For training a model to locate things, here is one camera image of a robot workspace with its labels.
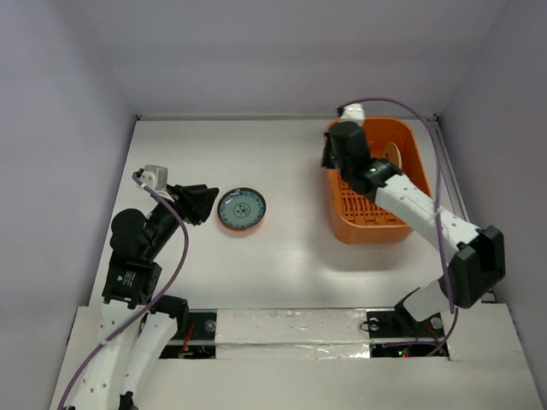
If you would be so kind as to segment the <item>orange plastic plate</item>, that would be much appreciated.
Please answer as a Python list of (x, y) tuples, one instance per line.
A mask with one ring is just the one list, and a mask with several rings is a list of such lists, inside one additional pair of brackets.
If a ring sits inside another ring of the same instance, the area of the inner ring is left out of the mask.
[(263, 226), (263, 223), (261, 221), (258, 222), (255, 225), (251, 226), (251, 227), (248, 227), (248, 228), (235, 228), (233, 226), (230, 226), (230, 225), (226, 224), (222, 220), (220, 220), (219, 223), (220, 223), (220, 226), (226, 231), (227, 234), (229, 234), (229, 235), (238, 235), (238, 236), (252, 234), (257, 230), (260, 230)]

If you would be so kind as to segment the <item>blue patterned plate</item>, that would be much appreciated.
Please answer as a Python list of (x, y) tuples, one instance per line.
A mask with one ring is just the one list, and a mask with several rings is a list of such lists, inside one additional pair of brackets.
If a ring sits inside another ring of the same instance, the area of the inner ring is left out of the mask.
[(267, 212), (264, 196), (257, 190), (240, 187), (226, 192), (217, 204), (217, 217), (235, 228), (248, 228), (262, 221)]

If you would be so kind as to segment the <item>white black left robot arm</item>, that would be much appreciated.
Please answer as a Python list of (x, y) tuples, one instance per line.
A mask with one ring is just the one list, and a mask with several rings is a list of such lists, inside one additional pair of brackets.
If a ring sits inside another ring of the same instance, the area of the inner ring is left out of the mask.
[(60, 409), (134, 409), (168, 342), (192, 332), (187, 300), (158, 288), (155, 258), (177, 230), (207, 220), (219, 191), (196, 184), (147, 192), (157, 202), (149, 215), (129, 208), (112, 220), (97, 345), (70, 378)]

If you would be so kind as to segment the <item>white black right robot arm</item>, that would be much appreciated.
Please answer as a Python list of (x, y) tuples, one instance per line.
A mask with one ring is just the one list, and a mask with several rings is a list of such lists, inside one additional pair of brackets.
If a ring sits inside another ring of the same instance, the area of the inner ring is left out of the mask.
[(325, 133), (321, 165), (335, 170), (358, 195), (410, 226), (439, 253), (441, 276), (394, 307), (391, 326), (416, 333), (435, 313), (470, 308), (506, 274), (503, 234), (479, 228), (420, 190), (385, 158), (372, 156), (362, 125), (339, 120)]

